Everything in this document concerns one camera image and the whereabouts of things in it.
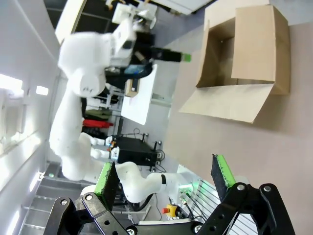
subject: white wall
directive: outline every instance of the white wall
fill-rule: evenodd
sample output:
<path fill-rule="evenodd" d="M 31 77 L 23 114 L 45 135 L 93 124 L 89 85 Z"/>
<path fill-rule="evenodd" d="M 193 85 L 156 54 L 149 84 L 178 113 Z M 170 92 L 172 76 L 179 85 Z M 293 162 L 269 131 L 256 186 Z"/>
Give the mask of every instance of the white wall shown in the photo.
<path fill-rule="evenodd" d="M 29 93 L 26 139 L 0 156 L 0 230 L 5 234 L 15 211 L 33 196 L 29 184 L 35 172 L 44 170 L 59 44 L 42 0 L 1 0 L 0 32 L 0 73 L 22 80 Z M 36 94 L 37 85 L 49 88 L 48 96 Z"/>

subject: black device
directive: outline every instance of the black device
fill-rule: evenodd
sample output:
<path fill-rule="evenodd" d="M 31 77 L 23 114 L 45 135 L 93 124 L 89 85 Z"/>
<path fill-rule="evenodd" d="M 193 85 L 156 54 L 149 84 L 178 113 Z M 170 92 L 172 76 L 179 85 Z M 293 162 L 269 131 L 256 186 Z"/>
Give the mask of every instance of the black device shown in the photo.
<path fill-rule="evenodd" d="M 157 143 L 151 148 L 145 141 L 145 135 L 142 139 L 134 139 L 128 137 L 115 137 L 115 147 L 119 147 L 117 162 L 119 164 L 125 162 L 133 162 L 137 165 L 145 165 L 154 167 L 157 161 Z"/>
<path fill-rule="evenodd" d="M 104 203 L 86 193 L 76 201 L 59 198 L 51 210 L 44 235 L 78 235 L 86 223 L 94 222 L 103 235 L 226 235 L 241 213 L 251 214 L 258 235 L 295 235 L 278 189 L 273 184 L 253 188 L 234 184 L 223 201 L 202 224 L 188 220 L 171 224 L 134 224 L 123 228 Z"/>

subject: cardboard box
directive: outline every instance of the cardboard box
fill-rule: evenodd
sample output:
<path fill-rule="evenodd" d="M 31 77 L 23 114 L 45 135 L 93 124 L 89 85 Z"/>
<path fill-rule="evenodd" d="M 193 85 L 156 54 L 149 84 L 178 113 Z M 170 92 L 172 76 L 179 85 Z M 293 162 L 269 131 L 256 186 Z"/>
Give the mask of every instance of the cardboard box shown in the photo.
<path fill-rule="evenodd" d="M 135 97 L 139 91 L 140 79 L 128 79 L 125 83 L 125 96 Z"/>
<path fill-rule="evenodd" d="M 210 20 L 210 27 L 214 27 L 236 16 L 236 8 L 268 5 L 269 0 L 218 0 L 205 9 L 204 30 Z"/>
<path fill-rule="evenodd" d="M 272 5 L 236 9 L 205 29 L 197 89 L 180 112 L 253 123 L 269 94 L 290 91 L 288 22 Z"/>

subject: table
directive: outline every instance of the table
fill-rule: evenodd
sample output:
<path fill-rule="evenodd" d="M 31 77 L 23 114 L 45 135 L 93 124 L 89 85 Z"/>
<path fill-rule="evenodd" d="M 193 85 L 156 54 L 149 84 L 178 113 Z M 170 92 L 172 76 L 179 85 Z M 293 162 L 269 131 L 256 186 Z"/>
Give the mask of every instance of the table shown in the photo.
<path fill-rule="evenodd" d="M 153 85 L 157 75 L 157 65 L 153 65 L 151 74 L 141 78 L 139 91 L 135 97 L 124 97 L 121 115 L 144 125 L 153 95 Z"/>

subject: gray floor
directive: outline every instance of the gray floor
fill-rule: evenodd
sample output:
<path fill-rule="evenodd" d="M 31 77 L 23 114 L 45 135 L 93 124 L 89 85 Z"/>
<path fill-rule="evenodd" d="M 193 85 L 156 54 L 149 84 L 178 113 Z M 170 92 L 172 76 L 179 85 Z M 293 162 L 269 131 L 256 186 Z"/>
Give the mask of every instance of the gray floor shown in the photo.
<path fill-rule="evenodd" d="M 282 14 L 287 18 L 290 25 L 301 24 L 313 21 L 313 0 L 272 0 L 271 4 L 276 6 Z M 156 34 L 156 45 L 159 47 L 167 47 L 184 52 L 192 51 L 193 43 L 199 42 L 199 39 L 193 38 L 192 30 L 202 30 L 204 9 L 200 9 L 196 15 L 177 17 L 170 15 L 162 9 L 157 13 L 158 22 L 154 28 Z M 179 65 L 171 62 L 158 62 L 159 69 L 154 86 L 154 93 L 165 97 L 172 97 L 176 79 L 178 75 Z M 125 120 L 123 125 L 123 133 L 131 133 L 134 128 L 139 128 L 142 133 L 149 133 L 148 143 L 153 144 L 154 141 L 164 140 L 166 128 L 168 125 L 168 116 L 170 109 L 151 105 L 147 122 L 144 126 L 130 120 Z M 168 172 L 176 172 L 178 163 L 167 156 L 162 166 Z M 146 169 L 143 169 L 143 175 L 147 175 Z M 158 207 L 162 208 L 168 204 L 166 195 L 158 196 Z M 155 207 L 149 213 L 147 219 L 159 220 Z"/>

